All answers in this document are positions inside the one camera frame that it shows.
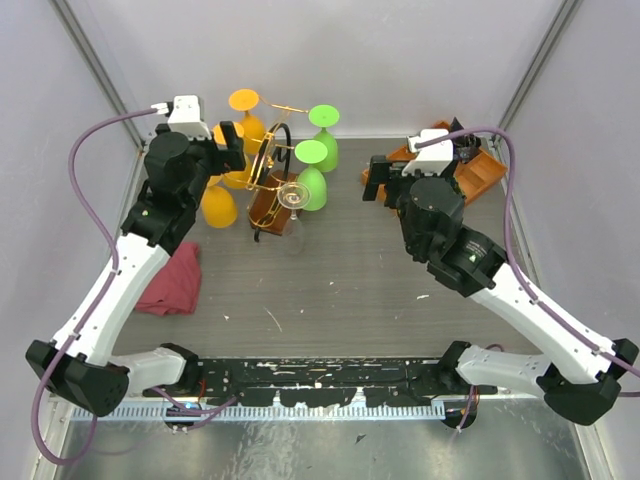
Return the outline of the orange goblet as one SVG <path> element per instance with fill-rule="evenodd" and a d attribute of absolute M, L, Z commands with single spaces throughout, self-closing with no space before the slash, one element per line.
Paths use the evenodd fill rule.
<path fill-rule="evenodd" d="M 220 182 L 220 176 L 209 179 L 200 203 L 205 222 L 217 229 L 231 226 L 238 216 L 234 198 Z"/>
<path fill-rule="evenodd" d="M 224 146 L 226 147 L 226 140 L 225 137 L 223 135 L 222 129 L 220 127 L 220 125 L 216 125 L 213 127 L 212 129 L 213 132 L 213 138 L 214 141 L 219 145 L 219 146 Z M 231 189 L 243 189 L 246 187 L 246 183 L 249 181 L 250 179 L 250 175 L 251 175 L 251 170 L 252 170 L 252 163 L 251 160 L 249 158 L 249 156 L 247 154 L 244 154 L 244 160 L 245 160 L 245 168 L 242 172 L 240 171 L 231 171 L 227 174 L 224 175 L 224 177 L 222 178 L 222 181 L 224 182 L 224 184 Z"/>
<path fill-rule="evenodd" d="M 260 103 L 259 94 L 248 88 L 238 89 L 229 96 L 228 103 L 233 110 L 243 114 L 240 125 L 244 129 L 244 149 L 248 155 L 255 156 L 266 133 L 263 122 L 252 113 Z"/>

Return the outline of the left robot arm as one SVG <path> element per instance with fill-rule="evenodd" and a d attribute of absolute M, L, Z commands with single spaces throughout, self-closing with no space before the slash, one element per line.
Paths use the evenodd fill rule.
<path fill-rule="evenodd" d="M 199 357 L 184 347 L 164 343 L 125 356 L 112 351 L 135 304 L 194 225 L 210 178 L 246 166 L 241 134 L 230 121 L 218 126 L 224 146 L 169 124 L 157 127 L 144 158 L 147 178 L 121 226 L 114 260 L 54 338 L 27 349 L 28 364 L 49 392 L 97 417 L 153 387 L 167 386 L 178 396 L 199 387 Z"/>

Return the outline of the green goblet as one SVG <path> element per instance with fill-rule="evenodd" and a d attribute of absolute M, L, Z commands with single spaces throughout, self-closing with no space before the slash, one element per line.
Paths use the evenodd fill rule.
<path fill-rule="evenodd" d="M 319 132 L 313 137 L 327 148 L 326 158 L 317 165 L 322 172 L 335 170 L 339 163 L 339 147 L 336 138 L 329 131 L 340 120 L 338 109 L 329 104 L 314 106 L 308 114 L 309 121 L 319 128 Z"/>
<path fill-rule="evenodd" d="M 320 141 L 304 140 L 296 145 L 294 153 L 296 158 L 306 166 L 297 178 L 297 181 L 310 193 L 304 210 L 318 211 L 327 203 L 327 183 L 318 166 L 326 159 L 328 150 Z"/>

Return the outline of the green goblet front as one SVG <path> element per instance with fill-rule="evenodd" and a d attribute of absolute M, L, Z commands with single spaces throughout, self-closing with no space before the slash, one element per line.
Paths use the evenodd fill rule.
<path fill-rule="evenodd" d="M 304 140 L 296 145 L 294 153 L 296 158 L 306 166 L 297 178 L 297 181 L 310 193 L 304 210 L 318 211 L 327 203 L 327 183 L 318 166 L 326 159 L 328 150 L 320 141 Z"/>

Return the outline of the clear wine glass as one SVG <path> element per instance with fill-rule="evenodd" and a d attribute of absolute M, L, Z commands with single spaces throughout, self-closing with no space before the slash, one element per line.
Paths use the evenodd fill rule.
<path fill-rule="evenodd" d="M 299 182 L 285 183 L 277 192 L 279 204 L 289 211 L 288 220 L 282 230 L 285 251 L 290 255 L 299 254 L 304 246 L 305 230 L 299 212 L 311 199 L 309 189 Z"/>

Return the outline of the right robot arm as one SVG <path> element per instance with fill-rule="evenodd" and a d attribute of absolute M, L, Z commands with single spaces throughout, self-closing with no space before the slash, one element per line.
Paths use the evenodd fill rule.
<path fill-rule="evenodd" d="M 372 157 L 364 200 L 385 191 L 412 260 L 441 285 L 500 316 L 539 350 L 513 354 L 455 341 L 438 362 L 442 388 L 459 394 L 469 386 L 503 387 L 542 399 L 574 424 L 599 420 L 620 397 L 619 380 L 638 347 L 581 324 L 527 279 L 502 247 L 464 225 L 465 201 L 449 171 L 407 174 L 405 167 Z"/>

